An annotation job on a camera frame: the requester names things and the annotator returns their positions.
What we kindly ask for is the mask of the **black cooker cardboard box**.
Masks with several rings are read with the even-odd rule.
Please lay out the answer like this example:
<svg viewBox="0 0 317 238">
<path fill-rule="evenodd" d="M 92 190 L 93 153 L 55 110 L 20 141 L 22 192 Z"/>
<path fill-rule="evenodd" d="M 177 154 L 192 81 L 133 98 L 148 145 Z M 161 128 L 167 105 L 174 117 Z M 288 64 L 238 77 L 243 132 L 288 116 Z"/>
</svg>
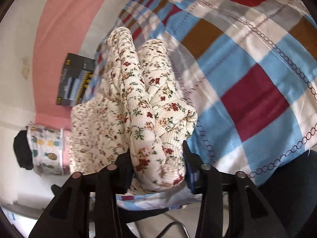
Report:
<svg viewBox="0 0 317 238">
<path fill-rule="evenodd" d="M 95 60 L 68 53 L 64 62 L 56 105 L 73 107 L 81 104 L 95 70 Z"/>
</svg>

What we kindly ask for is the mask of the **floral quilted cream garment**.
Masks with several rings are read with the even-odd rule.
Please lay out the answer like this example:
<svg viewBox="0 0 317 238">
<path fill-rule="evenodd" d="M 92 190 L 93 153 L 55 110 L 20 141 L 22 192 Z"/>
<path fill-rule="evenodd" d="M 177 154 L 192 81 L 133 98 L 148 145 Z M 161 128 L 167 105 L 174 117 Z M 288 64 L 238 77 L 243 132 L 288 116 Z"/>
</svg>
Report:
<svg viewBox="0 0 317 238">
<path fill-rule="evenodd" d="M 193 133 L 197 111 L 184 100 L 164 41 L 135 48 L 130 30 L 111 32 L 99 89 L 71 110 L 70 171 L 92 174 L 130 153 L 131 191 L 172 190 L 185 178 L 183 142 Z"/>
</svg>

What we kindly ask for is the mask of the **black bag on floor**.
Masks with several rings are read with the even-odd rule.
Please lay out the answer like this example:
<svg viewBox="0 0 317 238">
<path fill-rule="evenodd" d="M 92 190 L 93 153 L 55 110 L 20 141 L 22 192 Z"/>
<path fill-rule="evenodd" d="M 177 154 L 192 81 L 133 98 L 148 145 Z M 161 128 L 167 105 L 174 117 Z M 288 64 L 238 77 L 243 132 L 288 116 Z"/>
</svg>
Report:
<svg viewBox="0 0 317 238">
<path fill-rule="evenodd" d="M 13 150 L 19 166 L 26 170 L 32 170 L 33 159 L 32 152 L 27 141 L 27 130 L 20 131 L 14 137 Z"/>
</svg>

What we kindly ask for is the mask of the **plaid bed sheet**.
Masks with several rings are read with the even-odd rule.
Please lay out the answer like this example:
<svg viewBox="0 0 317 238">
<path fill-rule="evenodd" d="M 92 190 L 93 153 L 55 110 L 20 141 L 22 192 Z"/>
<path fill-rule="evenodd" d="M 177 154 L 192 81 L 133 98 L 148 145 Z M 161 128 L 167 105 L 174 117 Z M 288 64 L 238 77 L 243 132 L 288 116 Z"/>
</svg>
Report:
<svg viewBox="0 0 317 238">
<path fill-rule="evenodd" d="M 190 150 L 256 185 L 316 145 L 316 23 L 302 0 L 128 0 L 114 27 L 169 48 Z"/>
</svg>

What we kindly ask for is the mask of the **pineapple print storage box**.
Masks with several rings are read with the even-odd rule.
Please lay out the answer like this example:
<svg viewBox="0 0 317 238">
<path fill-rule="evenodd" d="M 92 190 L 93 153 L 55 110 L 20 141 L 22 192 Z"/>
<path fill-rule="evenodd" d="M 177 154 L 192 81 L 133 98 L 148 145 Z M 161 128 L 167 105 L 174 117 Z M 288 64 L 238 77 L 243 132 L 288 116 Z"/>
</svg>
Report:
<svg viewBox="0 0 317 238">
<path fill-rule="evenodd" d="M 63 175 L 63 138 L 60 130 L 29 124 L 27 141 L 32 153 L 33 171 L 41 175 Z"/>
</svg>

